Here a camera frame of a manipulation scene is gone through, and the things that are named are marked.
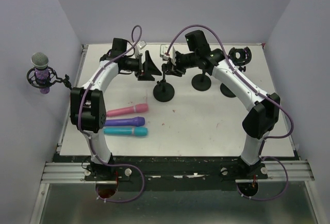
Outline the black round-base stand back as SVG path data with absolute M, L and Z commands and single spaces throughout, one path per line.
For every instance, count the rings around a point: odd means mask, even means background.
M 212 75 L 213 66 L 200 68 L 201 74 L 195 75 L 191 80 L 192 87 L 197 91 L 207 91 L 211 87 L 211 79 L 207 74 Z

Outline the pink microphone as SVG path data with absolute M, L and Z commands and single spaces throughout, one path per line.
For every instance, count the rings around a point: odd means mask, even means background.
M 123 116 L 123 115 L 130 115 L 135 113 L 145 113 L 149 109 L 148 104 L 137 104 L 134 106 L 124 107 L 124 108 L 118 108 L 113 110 L 108 110 L 106 112 L 107 117 L 117 117 L 117 116 Z

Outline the dark purple microphone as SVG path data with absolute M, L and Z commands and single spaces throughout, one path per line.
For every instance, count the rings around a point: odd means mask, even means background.
M 134 126 L 140 127 L 145 125 L 144 117 L 134 117 L 126 119 L 108 119 L 105 121 L 104 126 Z

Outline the black shock-mount round-base stand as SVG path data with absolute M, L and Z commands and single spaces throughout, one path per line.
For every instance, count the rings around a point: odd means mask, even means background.
M 238 67 L 240 72 L 246 71 L 246 66 L 252 60 L 252 52 L 249 47 L 242 49 L 232 47 L 229 51 L 229 58 L 235 66 Z M 228 98 L 235 98 L 236 96 L 226 87 L 223 83 L 220 85 L 221 93 Z

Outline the teal microphone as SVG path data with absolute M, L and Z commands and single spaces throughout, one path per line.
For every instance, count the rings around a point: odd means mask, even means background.
M 145 137 L 149 133 L 145 127 L 107 127 L 103 131 L 104 134 L 112 136 Z

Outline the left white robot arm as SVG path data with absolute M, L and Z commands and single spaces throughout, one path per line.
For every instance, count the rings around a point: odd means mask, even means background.
M 127 46 L 127 40 L 114 38 L 112 48 L 100 58 L 93 76 L 82 87 L 72 88 L 70 93 L 71 123 L 86 139 L 91 162 L 99 164 L 96 173 L 103 180 L 114 175 L 114 167 L 110 164 L 112 153 L 103 131 L 106 122 L 104 92 L 121 71 L 134 73 L 138 81 L 154 81 L 155 75 L 162 75 L 149 51 L 141 52 L 146 46 L 144 41 L 136 41 L 130 48 Z

